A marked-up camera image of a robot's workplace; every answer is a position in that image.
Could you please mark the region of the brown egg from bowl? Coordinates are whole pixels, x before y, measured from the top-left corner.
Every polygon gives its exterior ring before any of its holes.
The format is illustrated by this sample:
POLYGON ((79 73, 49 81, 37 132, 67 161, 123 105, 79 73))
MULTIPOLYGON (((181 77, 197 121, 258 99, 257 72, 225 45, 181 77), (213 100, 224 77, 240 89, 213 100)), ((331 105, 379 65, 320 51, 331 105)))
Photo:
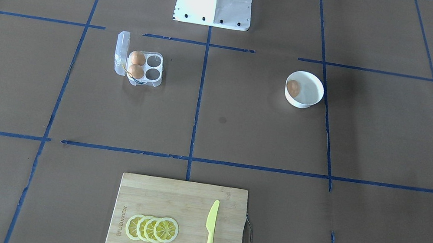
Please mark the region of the brown egg from bowl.
POLYGON ((286 88, 292 98, 297 97, 301 92, 301 84, 296 80, 288 80, 286 83, 286 88))

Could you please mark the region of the clear plastic egg box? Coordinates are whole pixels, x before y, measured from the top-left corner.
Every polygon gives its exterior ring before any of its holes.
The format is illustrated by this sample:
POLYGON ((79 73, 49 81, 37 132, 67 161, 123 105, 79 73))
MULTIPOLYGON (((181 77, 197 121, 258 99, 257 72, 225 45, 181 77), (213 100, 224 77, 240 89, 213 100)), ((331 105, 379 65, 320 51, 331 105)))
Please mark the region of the clear plastic egg box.
POLYGON ((116 38, 114 71, 134 86, 158 87, 162 82, 164 59, 158 52, 130 51, 131 33, 121 31, 116 38))

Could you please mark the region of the brown egg lower box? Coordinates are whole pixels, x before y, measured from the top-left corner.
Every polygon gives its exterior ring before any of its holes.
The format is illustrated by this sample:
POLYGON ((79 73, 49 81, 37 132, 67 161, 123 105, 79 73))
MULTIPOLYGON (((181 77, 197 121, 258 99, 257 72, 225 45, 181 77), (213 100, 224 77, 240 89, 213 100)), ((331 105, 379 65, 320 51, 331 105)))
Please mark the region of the brown egg lower box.
POLYGON ((143 79, 145 76, 144 69, 142 66, 136 66, 136 65, 129 65, 127 69, 128 76, 135 78, 137 80, 143 79))

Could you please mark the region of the brown egg box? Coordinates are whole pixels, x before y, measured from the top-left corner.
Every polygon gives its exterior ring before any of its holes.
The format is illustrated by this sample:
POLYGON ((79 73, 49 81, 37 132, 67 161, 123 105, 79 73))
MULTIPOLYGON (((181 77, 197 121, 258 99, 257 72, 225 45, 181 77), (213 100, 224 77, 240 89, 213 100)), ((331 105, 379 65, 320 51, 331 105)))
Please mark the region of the brown egg box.
POLYGON ((145 76, 144 69, 142 66, 136 66, 136 65, 129 65, 127 69, 128 76, 135 78, 137 80, 143 79, 145 76))
POLYGON ((136 50, 130 53, 129 59, 132 65, 144 66, 147 58, 143 52, 136 50))

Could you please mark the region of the brown egg upper box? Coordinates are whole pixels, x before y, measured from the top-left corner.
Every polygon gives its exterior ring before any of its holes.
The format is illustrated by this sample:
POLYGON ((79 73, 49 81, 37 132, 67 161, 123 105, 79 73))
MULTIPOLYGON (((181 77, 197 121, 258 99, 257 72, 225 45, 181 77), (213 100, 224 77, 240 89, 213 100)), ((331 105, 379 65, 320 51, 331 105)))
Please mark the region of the brown egg upper box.
POLYGON ((129 59, 132 65, 144 66, 147 58, 143 52, 136 50, 130 53, 129 59))

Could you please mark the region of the bamboo cutting board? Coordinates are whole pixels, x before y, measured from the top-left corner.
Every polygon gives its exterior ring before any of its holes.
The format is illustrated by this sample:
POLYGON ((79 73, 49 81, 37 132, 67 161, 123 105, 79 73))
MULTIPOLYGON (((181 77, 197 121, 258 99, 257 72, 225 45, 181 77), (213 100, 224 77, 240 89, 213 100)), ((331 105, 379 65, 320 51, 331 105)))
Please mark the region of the bamboo cutting board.
POLYGON ((125 173, 105 243, 243 243, 248 191, 125 173))

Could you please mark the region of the white round bowl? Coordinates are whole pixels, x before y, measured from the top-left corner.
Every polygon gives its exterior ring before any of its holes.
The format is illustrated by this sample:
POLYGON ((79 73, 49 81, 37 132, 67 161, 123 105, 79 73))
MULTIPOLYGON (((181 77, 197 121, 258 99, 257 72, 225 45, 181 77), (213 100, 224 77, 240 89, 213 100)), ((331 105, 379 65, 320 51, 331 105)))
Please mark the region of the white round bowl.
POLYGON ((305 109, 318 104, 325 97, 323 83, 317 76, 308 71, 296 71, 291 73, 285 81, 284 95, 286 101, 295 108, 305 109), (288 80, 296 80, 301 85, 300 94, 292 98, 286 88, 288 80))

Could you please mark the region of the lemon slice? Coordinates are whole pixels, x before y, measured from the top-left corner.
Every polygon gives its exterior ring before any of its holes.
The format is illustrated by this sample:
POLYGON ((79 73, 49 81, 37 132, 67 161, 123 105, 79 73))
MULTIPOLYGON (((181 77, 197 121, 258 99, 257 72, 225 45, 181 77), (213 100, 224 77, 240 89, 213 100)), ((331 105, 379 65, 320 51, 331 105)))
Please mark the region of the lemon slice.
POLYGON ((161 241, 157 238, 155 234, 155 226, 160 222, 160 218, 150 217, 147 221, 143 223, 143 234, 145 239, 150 243, 160 243, 161 241))
POLYGON ((161 243, 170 243, 179 233, 179 224, 170 217, 160 218, 160 222, 155 226, 155 234, 161 243))
POLYGON ((142 214, 135 214, 128 218, 127 223, 125 225, 125 232, 129 239, 134 241, 140 241, 142 240, 139 235, 138 231, 140 230, 140 221, 144 218, 144 215, 142 214))
POLYGON ((145 235, 146 225, 149 222, 150 219, 153 219, 154 217, 152 215, 145 216, 143 215, 138 220, 137 226, 136 226, 136 235, 138 237, 138 240, 142 240, 145 242, 149 242, 147 236, 145 235))

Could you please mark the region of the yellow plastic knife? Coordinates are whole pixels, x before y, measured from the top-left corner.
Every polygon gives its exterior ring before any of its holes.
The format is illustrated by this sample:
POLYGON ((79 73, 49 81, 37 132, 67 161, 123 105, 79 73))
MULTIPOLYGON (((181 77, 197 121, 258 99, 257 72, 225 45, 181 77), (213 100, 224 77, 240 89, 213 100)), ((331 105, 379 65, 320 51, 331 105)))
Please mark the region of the yellow plastic knife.
POLYGON ((205 228, 207 229, 208 235, 207 235, 207 243, 214 243, 214 233, 216 228, 216 222, 217 222, 217 215, 218 215, 218 209, 219 209, 219 200, 215 200, 213 204, 211 205, 210 211, 207 214, 206 224, 205 228))

